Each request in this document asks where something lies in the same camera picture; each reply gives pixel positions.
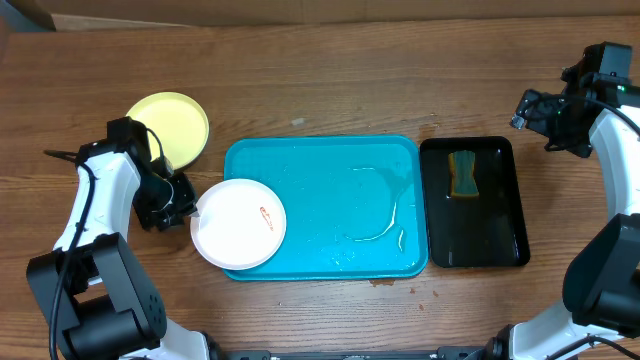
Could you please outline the green rimmed plate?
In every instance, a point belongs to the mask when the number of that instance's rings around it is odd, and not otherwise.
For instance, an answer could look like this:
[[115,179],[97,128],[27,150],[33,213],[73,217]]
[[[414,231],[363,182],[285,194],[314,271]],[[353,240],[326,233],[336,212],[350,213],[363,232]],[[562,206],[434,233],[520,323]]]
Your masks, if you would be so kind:
[[126,115],[157,135],[163,154],[176,172],[194,163],[209,139],[210,125],[204,109],[181,93],[160,92],[146,96]]

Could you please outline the pink rimmed white plate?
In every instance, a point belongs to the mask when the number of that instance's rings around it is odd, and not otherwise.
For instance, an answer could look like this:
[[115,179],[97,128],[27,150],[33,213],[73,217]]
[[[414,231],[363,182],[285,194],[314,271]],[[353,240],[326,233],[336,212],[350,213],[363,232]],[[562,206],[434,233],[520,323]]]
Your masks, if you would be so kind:
[[208,189],[191,218],[199,254],[226,270],[246,270],[269,260],[283,243],[287,217],[280,198],[249,179],[231,179]]

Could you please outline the green yellow sponge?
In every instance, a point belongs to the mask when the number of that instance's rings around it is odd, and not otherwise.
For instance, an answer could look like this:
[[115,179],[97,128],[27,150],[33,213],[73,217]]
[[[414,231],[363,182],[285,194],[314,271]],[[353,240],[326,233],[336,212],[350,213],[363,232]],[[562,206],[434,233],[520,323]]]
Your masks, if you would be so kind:
[[448,155],[450,197],[475,198],[479,196],[474,177],[475,160],[475,153],[468,150],[455,151]]

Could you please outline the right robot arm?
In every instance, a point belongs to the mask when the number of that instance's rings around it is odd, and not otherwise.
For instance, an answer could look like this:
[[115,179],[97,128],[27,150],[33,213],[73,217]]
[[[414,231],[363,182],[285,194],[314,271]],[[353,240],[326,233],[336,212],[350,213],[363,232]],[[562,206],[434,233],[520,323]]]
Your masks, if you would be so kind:
[[512,127],[547,138],[548,152],[598,157],[607,224],[572,260],[560,301],[527,322],[508,325],[471,359],[575,359],[639,335],[639,89],[629,78],[632,49],[612,42],[585,48],[561,74],[559,94],[528,89]]

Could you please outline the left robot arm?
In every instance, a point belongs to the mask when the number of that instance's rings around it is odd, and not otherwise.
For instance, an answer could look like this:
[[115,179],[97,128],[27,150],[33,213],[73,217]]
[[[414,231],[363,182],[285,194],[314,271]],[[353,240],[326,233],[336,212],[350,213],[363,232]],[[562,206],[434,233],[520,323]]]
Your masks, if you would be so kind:
[[159,291],[127,242],[130,216],[146,231],[197,213],[188,177],[152,158],[154,132],[129,117],[77,152],[49,151],[74,164],[78,191],[53,250],[31,259],[30,289],[49,326],[53,359],[220,359],[204,332],[169,319]]

